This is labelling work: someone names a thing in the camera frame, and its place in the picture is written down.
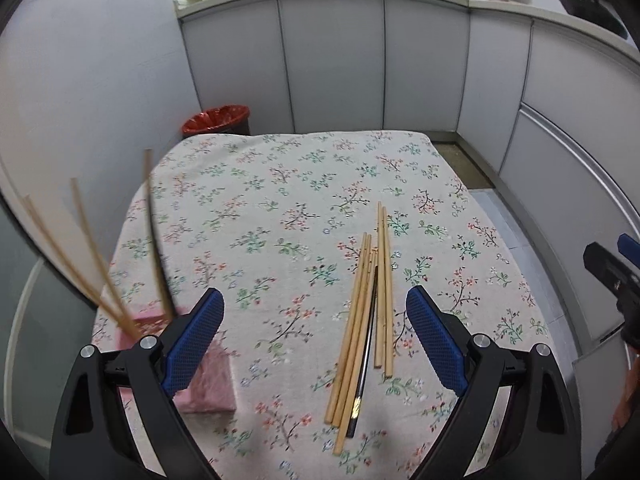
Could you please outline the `person's right hand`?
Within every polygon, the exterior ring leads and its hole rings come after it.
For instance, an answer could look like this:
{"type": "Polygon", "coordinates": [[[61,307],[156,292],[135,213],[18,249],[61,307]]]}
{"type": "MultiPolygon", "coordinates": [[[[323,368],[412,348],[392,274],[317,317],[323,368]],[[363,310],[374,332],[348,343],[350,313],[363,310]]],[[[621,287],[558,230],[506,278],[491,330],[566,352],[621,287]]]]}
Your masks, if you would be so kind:
{"type": "Polygon", "coordinates": [[[626,425],[630,419],[631,413],[634,410],[634,396],[639,389],[639,358],[635,358],[632,363],[632,367],[628,370],[625,385],[623,388],[623,394],[620,397],[620,402],[616,406],[612,417],[612,430],[617,431],[626,425]]]}

